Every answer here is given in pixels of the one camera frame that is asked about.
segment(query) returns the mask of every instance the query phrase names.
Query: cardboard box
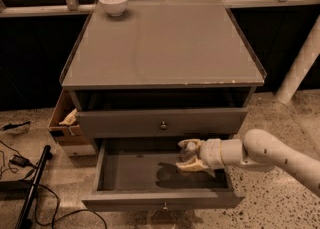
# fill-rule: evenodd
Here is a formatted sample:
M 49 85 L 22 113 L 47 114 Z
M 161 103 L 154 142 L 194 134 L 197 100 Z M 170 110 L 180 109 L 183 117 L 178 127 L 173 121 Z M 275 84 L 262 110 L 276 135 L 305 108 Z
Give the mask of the cardboard box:
M 74 108 L 69 93 L 63 90 L 53 111 L 49 131 L 68 156 L 95 155 L 95 143 L 92 142 L 94 140 L 83 136 L 77 122 L 72 126 L 59 125 Z

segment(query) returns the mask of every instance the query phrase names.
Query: bowl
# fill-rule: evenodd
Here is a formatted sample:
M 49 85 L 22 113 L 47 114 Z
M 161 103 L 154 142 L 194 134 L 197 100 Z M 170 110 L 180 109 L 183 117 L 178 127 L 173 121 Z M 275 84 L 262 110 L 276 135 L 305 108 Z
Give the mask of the bowl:
M 128 0 L 99 0 L 103 9 L 111 16 L 121 16 L 126 10 Z

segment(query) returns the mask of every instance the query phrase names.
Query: drawer handle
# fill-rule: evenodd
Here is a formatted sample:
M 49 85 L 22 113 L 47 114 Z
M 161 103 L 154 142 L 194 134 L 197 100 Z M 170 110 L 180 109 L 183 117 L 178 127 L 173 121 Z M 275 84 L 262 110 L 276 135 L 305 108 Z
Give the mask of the drawer handle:
M 167 123 L 166 123 L 165 121 L 162 121 L 162 122 L 161 122 L 161 125 L 160 125 L 160 129 L 166 130 L 167 128 L 168 128 Z

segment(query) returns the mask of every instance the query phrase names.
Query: black pole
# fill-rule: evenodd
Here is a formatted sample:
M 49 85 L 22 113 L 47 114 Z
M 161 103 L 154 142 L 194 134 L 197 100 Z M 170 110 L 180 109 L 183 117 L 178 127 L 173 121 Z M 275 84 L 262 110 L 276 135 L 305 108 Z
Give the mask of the black pole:
M 23 208 L 20 212 L 20 216 L 18 219 L 18 223 L 16 225 L 16 229 L 26 229 L 30 226 L 30 225 L 28 225 L 28 220 L 27 220 L 28 214 L 29 214 L 34 196 L 37 192 L 38 184 L 41 180 L 42 172 L 46 166 L 46 162 L 52 156 L 52 154 L 50 153 L 50 149 L 51 149 L 51 147 L 49 145 L 46 145 L 43 149 L 35 176 L 30 183 L 31 186 L 30 186 L 30 190 L 28 192 L 28 196 L 26 197 L 24 204 L 23 204 Z

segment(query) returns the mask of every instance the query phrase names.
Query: floor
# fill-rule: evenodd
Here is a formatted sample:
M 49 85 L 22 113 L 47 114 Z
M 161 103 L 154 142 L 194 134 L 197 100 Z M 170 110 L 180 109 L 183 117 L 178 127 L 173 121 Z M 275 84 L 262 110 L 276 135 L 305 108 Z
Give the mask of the floor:
M 248 116 L 238 135 L 242 138 L 252 128 L 269 131 L 290 147 L 313 158 L 320 158 L 320 90 L 299 91 L 293 100 L 283 105 L 273 93 L 254 94 L 248 106 Z M 61 198 L 56 218 L 84 208 L 82 196 L 92 191 L 97 157 L 68 157 L 52 139 L 47 126 L 53 109 L 0 112 L 0 126 L 31 120 L 30 126 L 0 132 L 0 140 L 36 163 L 45 145 L 51 146 L 53 158 L 48 162 L 41 183 Z M 3 145 L 6 167 L 14 154 Z M 30 169 L 9 171 L 2 180 L 21 179 Z M 155 213 L 99 213 L 108 228 L 320 228 L 320 198 L 304 188 L 281 169 L 270 172 L 246 171 L 228 167 L 237 192 L 245 199 L 235 209 L 181 210 Z M 37 217 L 49 223 L 56 200 L 49 192 L 39 189 Z M 15 194 L 0 194 L 0 227 L 14 228 L 23 200 Z M 34 221 L 35 205 L 30 218 Z M 41 228 L 33 223 L 31 228 Z M 55 228 L 103 228 L 99 218 L 89 212 L 70 216 L 56 223 Z

